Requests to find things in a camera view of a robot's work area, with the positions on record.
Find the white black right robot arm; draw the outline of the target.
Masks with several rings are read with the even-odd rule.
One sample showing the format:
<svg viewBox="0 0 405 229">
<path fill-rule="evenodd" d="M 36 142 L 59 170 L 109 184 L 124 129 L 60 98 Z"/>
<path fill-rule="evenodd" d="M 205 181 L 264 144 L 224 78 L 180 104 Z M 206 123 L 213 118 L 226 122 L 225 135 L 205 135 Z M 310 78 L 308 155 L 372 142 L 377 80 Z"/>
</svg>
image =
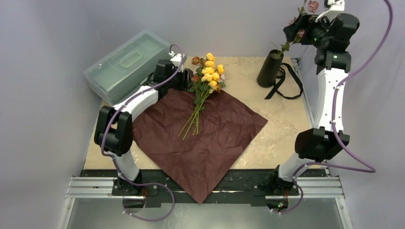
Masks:
<svg viewBox="0 0 405 229">
<path fill-rule="evenodd" d="M 342 80 L 351 69 L 351 55 L 346 51 L 350 38 L 359 28 L 359 20 L 347 13 L 331 16 L 301 14 L 285 27 L 286 40 L 294 41 L 304 31 L 300 43 L 317 49 L 318 108 L 312 127 L 297 135 L 294 154 L 274 169 L 266 180 L 269 190 L 280 194 L 293 187 L 293 178 L 302 174 L 311 162 L 320 163 L 334 158 L 350 141 L 344 134 L 341 119 L 343 93 Z"/>
</svg>

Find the flower bouquet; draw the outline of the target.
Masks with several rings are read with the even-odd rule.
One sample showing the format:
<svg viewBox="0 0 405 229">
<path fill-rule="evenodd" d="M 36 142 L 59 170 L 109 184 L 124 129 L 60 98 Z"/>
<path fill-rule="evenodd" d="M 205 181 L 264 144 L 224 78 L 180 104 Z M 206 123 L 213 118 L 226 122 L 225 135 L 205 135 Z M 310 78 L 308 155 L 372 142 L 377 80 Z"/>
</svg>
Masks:
<svg viewBox="0 0 405 229">
<path fill-rule="evenodd" d="M 174 89 L 133 122 L 138 147 L 196 202 L 203 203 L 267 120 L 226 92 L 200 112 L 199 133 L 185 125 L 194 94 Z"/>
</svg>

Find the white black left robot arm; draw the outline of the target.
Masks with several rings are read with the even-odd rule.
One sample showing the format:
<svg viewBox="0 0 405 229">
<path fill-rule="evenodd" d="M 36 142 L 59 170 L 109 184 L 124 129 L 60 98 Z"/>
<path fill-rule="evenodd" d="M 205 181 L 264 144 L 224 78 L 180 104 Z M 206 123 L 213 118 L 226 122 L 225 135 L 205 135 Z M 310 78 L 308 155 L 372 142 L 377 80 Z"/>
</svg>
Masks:
<svg viewBox="0 0 405 229">
<path fill-rule="evenodd" d="M 101 154 L 109 157 L 117 170 L 117 186 L 130 195 L 141 192 L 142 175 L 131 155 L 133 121 L 164 97 L 169 89 L 186 90 L 188 76 L 185 55 L 158 60 L 155 70 L 143 80 L 136 92 L 113 107 L 103 106 L 98 115 L 94 142 Z"/>
</svg>

